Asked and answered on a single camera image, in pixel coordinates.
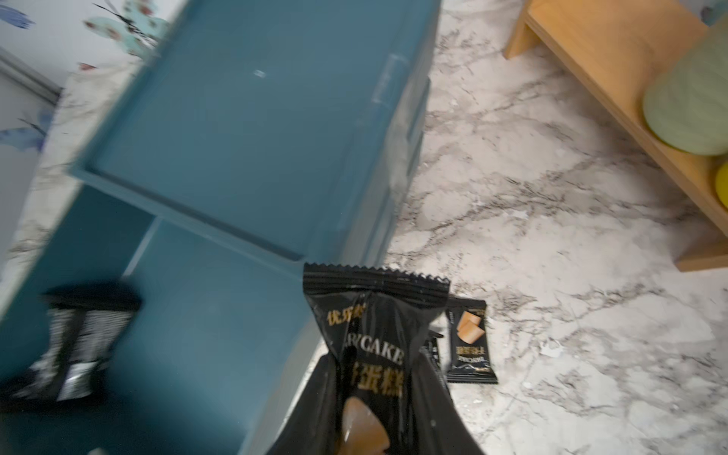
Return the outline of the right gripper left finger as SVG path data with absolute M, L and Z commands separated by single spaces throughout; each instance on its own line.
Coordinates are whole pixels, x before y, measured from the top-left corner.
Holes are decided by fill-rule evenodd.
M 322 356 L 267 455 L 331 455 L 339 451 L 341 374 L 332 354 Z

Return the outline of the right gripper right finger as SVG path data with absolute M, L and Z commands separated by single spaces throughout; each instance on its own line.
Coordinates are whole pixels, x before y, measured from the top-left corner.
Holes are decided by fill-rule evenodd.
M 411 454 L 484 455 L 458 415 L 435 368 L 420 352 L 411 367 L 414 439 Z

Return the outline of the black cookie packet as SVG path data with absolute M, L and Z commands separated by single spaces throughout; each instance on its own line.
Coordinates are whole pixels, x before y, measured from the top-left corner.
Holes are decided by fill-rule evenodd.
M 339 453 L 416 449 L 411 371 L 449 288 L 386 268 L 304 266 L 303 293 L 337 366 Z
M 47 413 L 104 401 L 105 375 L 119 338 L 142 298 L 122 282 L 47 290 L 49 348 L 21 375 L 1 384 L 2 413 Z
M 485 301 L 449 297 L 450 364 L 447 381 L 458 384 L 498 384 L 486 335 Z

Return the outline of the teal top drawer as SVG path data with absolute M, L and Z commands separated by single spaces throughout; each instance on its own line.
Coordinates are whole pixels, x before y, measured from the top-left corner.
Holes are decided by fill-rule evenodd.
M 90 188 L 82 189 L 1 322 L 1 375 L 45 352 L 42 295 L 125 282 L 140 312 L 111 358 L 109 399 L 1 419 L 5 454 L 262 454 L 320 335 L 301 269 L 282 273 Z

